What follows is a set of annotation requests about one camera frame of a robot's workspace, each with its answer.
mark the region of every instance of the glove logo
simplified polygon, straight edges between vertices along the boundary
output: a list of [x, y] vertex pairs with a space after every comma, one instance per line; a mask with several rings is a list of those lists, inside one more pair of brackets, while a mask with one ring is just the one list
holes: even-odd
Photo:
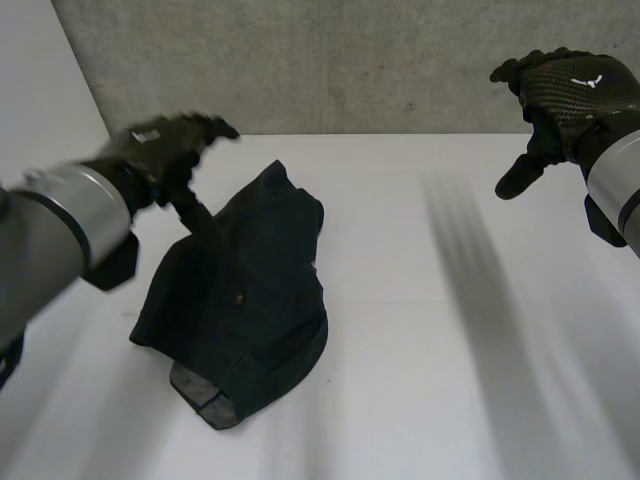
[[160, 138], [160, 134], [156, 130], [151, 130], [147, 133], [136, 133], [131, 131], [131, 136], [135, 138], [138, 143], [149, 142], [151, 140], [155, 140], [156, 138]]
[[578, 85], [584, 85], [585, 87], [589, 86], [591, 88], [596, 88], [596, 85], [600, 83], [600, 80], [602, 80], [602, 75], [598, 75], [598, 78], [596, 78], [595, 80], [587, 80], [586, 82], [583, 82], [582, 80], [576, 80], [575, 78], [571, 79], [573, 83], [577, 83]]

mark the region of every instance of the gloved hand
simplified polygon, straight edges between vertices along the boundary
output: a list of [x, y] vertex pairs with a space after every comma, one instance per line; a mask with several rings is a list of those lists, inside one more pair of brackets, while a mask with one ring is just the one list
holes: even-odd
[[83, 163], [114, 184], [133, 216], [154, 201], [164, 206], [175, 192], [183, 192], [203, 150], [218, 137], [236, 139], [239, 134], [220, 117], [156, 117], [126, 129], [96, 159]]
[[[597, 159], [580, 148], [586, 137], [598, 136], [596, 143], [604, 142], [606, 149], [622, 133], [640, 129], [640, 84], [627, 67], [607, 55], [566, 48], [547, 54], [536, 50], [520, 60], [507, 60], [490, 80], [508, 84], [524, 120], [534, 129], [527, 153], [496, 186], [502, 199], [520, 195], [547, 166], [565, 161], [580, 165], [586, 179]], [[596, 235], [612, 245], [626, 245], [588, 195], [585, 207]]]

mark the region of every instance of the white table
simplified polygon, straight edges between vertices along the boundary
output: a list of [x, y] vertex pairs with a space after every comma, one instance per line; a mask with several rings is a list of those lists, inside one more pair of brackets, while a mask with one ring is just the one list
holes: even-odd
[[[495, 197], [525, 144], [517, 135], [220, 144], [196, 175], [212, 210], [276, 158], [324, 204], [317, 268], [330, 335], [320, 362], [235, 429], [206, 425], [170, 387], [171, 361], [127, 340], [158, 263], [185, 235], [173, 212], [142, 213], [135, 282], [110, 296], [80, 283], [33, 329], [31, 345], [48, 336], [64, 367], [41, 389], [5, 478], [640, 475], [640, 262], [589, 232], [575, 168], [554, 168], [517, 200]], [[20, 375], [37, 378], [42, 355], [28, 342]]]

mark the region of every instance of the gray wall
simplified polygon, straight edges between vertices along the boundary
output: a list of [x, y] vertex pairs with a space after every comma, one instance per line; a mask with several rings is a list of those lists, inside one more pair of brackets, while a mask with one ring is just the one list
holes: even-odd
[[53, 0], [113, 130], [179, 110], [243, 133], [521, 132], [492, 67], [567, 46], [640, 74], [637, 0]]

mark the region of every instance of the dark fabric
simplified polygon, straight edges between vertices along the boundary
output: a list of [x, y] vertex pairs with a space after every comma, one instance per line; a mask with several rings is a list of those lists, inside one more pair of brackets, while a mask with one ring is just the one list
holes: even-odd
[[24, 333], [18, 336], [9, 346], [0, 352], [0, 389], [9, 380], [22, 358], [24, 349]]
[[[276, 161], [213, 218], [216, 239], [192, 234], [167, 252], [130, 340], [173, 358], [174, 388], [214, 428], [229, 428], [227, 400], [239, 423], [295, 387], [324, 349], [313, 266], [324, 212]], [[203, 391], [215, 398], [203, 403]]]

